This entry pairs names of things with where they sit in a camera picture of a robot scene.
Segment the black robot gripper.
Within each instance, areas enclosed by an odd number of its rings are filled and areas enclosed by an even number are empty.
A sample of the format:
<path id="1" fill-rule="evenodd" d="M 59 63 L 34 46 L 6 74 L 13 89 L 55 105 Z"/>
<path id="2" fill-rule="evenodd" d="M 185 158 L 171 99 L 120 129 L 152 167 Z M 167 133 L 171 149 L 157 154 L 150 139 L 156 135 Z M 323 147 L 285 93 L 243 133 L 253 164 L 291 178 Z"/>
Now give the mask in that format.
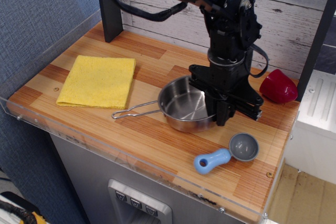
<path id="1" fill-rule="evenodd" d="M 216 124 L 224 126 L 236 111 L 257 121 L 264 100 L 249 83 L 244 63 L 209 67 L 190 65 L 190 84 L 205 93 L 208 116 L 216 114 Z"/>

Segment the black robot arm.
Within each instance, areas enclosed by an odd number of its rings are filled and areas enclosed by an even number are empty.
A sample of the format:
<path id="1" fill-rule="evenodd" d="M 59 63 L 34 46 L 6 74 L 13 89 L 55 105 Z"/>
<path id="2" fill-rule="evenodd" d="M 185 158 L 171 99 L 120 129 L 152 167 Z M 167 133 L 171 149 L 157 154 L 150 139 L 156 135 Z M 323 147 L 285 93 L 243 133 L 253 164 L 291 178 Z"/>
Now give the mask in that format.
<path id="1" fill-rule="evenodd" d="M 204 16 L 210 47 L 209 66 L 191 65 L 190 83 L 203 91 L 207 113 L 223 126 L 236 111 L 257 120 L 263 99 L 250 86 L 253 53 L 261 37 L 255 0 L 179 0 L 198 6 Z"/>

